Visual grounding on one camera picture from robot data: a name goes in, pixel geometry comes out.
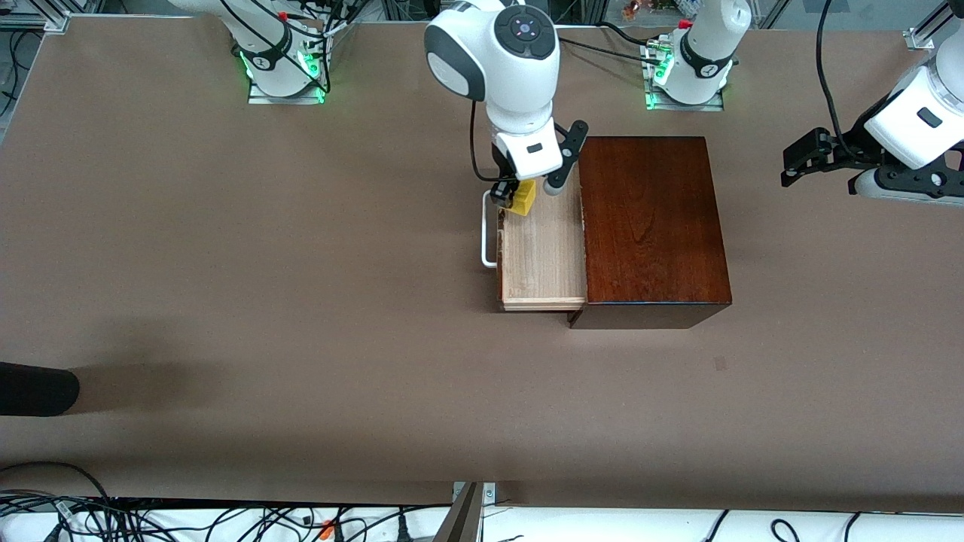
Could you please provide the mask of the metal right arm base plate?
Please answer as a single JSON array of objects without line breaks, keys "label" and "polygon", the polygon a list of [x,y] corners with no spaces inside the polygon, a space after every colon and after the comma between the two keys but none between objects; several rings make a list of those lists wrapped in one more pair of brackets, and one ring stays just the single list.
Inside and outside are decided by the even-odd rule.
[{"label": "metal right arm base plate", "polygon": [[316,105],[326,102],[326,93],[320,86],[313,84],[292,96],[269,96],[249,78],[249,104]]}]

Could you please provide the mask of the aluminium frame profile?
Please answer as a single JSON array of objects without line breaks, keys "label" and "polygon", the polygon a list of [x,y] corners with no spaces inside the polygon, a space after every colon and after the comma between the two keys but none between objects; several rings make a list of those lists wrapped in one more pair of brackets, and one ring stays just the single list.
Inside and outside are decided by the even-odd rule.
[{"label": "aluminium frame profile", "polygon": [[942,0],[916,26],[902,32],[908,50],[933,50],[946,28],[953,28],[955,20],[964,20],[964,0]]},{"label": "aluminium frame profile", "polygon": [[52,11],[8,11],[0,9],[0,32],[37,31],[63,34],[69,24],[70,11],[55,7]]}]

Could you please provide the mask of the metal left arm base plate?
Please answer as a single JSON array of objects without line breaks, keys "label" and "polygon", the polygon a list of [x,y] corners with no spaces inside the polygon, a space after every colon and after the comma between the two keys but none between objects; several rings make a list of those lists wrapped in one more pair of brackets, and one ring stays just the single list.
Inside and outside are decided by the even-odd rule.
[{"label": "metal left arm base plate", "polygon": [[648,110],[676,112],[721,112],[724,109],[723,89],[728,82],[727,64],[719,71],[709,65],[713,76],[702,77],[684,59],[675,46],[662,44],[640,49],[646,59],[657,64],[644,65],[644,88]]}]

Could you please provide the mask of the wooden drawer with white handle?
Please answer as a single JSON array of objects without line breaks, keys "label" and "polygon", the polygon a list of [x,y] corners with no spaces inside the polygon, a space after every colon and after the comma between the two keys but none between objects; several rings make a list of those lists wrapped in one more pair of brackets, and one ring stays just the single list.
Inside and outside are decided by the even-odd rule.
[{"label": "wooden drawer with white handle", "polygon": [[482,196],[482,264],[496,271],[506,312],[575,312],[587,302],[581,182],[563,192],[542,189],[527,216],[504,212]]}]

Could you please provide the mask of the dark brown wooden cabinet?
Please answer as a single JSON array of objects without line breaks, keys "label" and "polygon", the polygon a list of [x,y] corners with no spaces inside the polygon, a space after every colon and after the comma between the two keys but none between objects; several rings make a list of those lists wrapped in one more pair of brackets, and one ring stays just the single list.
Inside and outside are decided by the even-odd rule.
[{"label": "dark brown wooden cabinet", "polygon": [[586,300],[572,329],[689,329],[732,306],[705,138],[591,136],[578,167]]}]

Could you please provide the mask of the yellow wooden block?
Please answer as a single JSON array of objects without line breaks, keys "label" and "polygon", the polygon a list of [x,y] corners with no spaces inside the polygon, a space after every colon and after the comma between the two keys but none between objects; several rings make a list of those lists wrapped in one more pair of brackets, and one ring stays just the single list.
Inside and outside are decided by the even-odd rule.
[{"label": "yellow wooden block", "polygon": [[539,181],[537,179],[526,179],[519,181],[517,188],[512,196],[511,203],[506,207],[507,212],[519,216],[527,216],[539,192]]}]

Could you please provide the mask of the black cylindrical object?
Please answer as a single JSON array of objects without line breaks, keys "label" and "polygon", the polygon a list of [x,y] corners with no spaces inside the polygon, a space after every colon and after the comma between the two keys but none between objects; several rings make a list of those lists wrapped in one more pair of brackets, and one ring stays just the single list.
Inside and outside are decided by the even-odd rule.
[{"label": "black cylindrical object", "polygon": [[80,390],[69,370],[0,361],[0,416],[61,416],[76,404]]}]

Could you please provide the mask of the metal mount post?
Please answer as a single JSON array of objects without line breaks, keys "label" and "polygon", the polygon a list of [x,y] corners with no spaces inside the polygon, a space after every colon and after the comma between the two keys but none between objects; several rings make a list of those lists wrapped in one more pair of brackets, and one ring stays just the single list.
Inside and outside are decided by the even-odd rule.
[{"label": "metal mount post", "polygon": [[453,504],[432,542],[481,542],[484,509],[496,502],[496,483],[454,483]]}]

